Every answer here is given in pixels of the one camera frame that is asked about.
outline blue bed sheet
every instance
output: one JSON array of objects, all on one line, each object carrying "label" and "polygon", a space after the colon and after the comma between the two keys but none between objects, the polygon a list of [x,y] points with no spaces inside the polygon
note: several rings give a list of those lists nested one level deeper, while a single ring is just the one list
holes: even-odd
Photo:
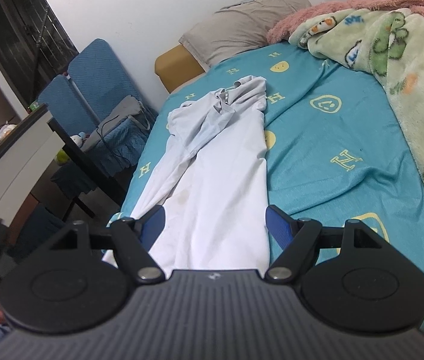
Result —
[{"label": "blue bed sheet", "polygon": [[[239,54],[169,97],[112,220],[131,213],[164,154],[169,112],[247,75],[267,79],[269,203],[326,226],[361,219],[424,271],[424,186],[383,89],[288,43]],[[271,261],[282,252],[273,237],[270,252]],[[322,251],[319,262],[337,253]]]}]

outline pink fluffy blanket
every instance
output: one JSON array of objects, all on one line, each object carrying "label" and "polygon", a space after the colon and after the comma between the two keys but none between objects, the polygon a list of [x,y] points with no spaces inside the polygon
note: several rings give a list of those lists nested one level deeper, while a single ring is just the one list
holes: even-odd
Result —
[{"label": "pink fluffy blanket", "polygon": [[392,11],[400,8],[410,8],[413,13],[418,13],[424,17],[424,0],[347,0],[329,1],[314,5],[313,7],[302,9],[296,13],[288,15],[279,21],[267,34],[269,44],[278,43],[287,39],[304,21],[325,13],[337,12],[342,9],[362,9],[367,8],[372,11],[385,10]]}]

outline cartoon print blanket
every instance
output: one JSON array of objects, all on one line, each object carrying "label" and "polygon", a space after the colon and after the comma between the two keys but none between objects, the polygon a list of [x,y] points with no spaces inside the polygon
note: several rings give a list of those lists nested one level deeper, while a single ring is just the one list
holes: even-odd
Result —
[{"label": "cartoon print blanket", "polygon": [[424,183],[424,17],[408,8],[345,9],[308,19],[290,35],[289,43],[375,76]]}]

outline pillow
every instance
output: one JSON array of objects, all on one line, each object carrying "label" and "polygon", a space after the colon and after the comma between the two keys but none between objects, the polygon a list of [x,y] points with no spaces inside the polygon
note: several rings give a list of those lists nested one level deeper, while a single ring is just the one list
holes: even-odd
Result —
[{"label": "pillow", "polygon": [[179,42],[208,71],[243,51],[266,46],[268,30],[310,5],[308,0],[245,0],[196,24]]}]

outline desk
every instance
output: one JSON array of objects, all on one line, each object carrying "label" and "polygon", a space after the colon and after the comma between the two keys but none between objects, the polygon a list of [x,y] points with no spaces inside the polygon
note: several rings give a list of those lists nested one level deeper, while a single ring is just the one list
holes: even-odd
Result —
[{"label": "desk", "polygon": [[106,194],[115,200],[125,197],[117,182],[94,168],[42,104],[0,141],[0,219],[6,226],[61,148]]}]

